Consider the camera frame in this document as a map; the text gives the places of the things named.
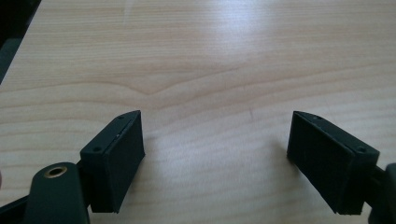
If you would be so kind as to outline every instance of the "small hole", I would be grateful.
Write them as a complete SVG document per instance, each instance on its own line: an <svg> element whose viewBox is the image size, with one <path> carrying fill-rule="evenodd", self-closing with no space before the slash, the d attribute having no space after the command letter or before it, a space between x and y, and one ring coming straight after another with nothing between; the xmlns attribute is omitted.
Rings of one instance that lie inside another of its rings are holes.
<svg viewBox="0 0 396 224"><path fill-rule="evenodd" d="M366 152L367 149L365 147L358 147L359 152Z"/></svg>
<svg viewBox="0 0 396 224"><path fill-rule="evenodd" d="M52 169L48 170L44 174L44 177L46 177L46 178L55 178L55 177L63 175L64 173L66 173L66 171L67 171L67 167L58 166L58 167L55 167L55 168L52 168Z"/></svg>
<svg viewBox="0 0 396 224"><path fill-rule="evenodd" d="M49 174L50 174L50 175L58 175L58 174L60 174L61 172L62 172L62 168L59 167L59 168L55 168L55 169L49 171Z"/></svg>

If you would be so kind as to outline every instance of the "light wood surface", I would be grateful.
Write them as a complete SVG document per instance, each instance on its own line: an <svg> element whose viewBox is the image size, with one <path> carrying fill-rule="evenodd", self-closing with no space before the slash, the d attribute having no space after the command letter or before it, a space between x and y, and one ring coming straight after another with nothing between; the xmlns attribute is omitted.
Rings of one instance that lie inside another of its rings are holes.
<svg viewBox="0 0 396 224"><path fill-rule="evenodd" d="M0 87L0 205L141 109L147 156L101 223L366 223L286 159L293 110L396 161L395 1L42 0Z"/></svg>

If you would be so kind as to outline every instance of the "brass insert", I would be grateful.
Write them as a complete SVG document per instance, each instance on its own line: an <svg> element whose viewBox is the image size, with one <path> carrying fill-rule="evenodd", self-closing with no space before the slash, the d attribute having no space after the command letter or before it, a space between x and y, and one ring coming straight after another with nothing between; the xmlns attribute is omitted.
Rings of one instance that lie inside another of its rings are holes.
<svg viewBox="0 0 396 224"><path fill-rule="evenodd" d="M46 177L46 178L55 178L55 177L63 175L64 173L66 173L66 171L67 171L67 167L65 167L65 166L57 166L57 167L54 167L52 169L49 169L44 174L44 177Z"/></svg>

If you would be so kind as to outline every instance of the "black plastic arm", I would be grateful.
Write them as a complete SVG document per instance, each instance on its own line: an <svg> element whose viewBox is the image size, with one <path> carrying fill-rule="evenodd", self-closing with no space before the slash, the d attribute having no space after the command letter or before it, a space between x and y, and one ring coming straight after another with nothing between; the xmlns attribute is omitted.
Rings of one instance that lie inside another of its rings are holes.
<svg viewBox="0 0 396 224"><path fill-rule="evenodd" d="M89 223L88 205L93 212L118 213L145 156L140 111L113 119L80 156L78 164L39 171L28 196L0 207L0 223Z"/></svg>
<svg viewBox="0 0 396 224"><path fill-rule="evenodd" d="M326 119L293 113L288 158L334 213L359 215L367 202L373 208L369 223L396 223L396 166L384 172L378 157L379 151Z"/></svg>

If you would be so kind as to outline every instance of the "black plastic housing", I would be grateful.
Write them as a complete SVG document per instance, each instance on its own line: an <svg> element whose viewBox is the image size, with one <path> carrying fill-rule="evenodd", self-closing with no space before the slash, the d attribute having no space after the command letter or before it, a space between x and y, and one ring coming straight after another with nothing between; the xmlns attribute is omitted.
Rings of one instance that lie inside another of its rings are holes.
<svg viewBox="0 0 396 224"><path fill-rule="evenodd" d="M80 156L84 175L92 179L92 211L118 213L145 156L140 111L113 119L80 151Z"/></svg>
<svg viewBox="0 0 396 224"><path fill-rule="evenodd" d="M316 115L295 111L288 158L334 211L358 215L379 152Z"/></svg>

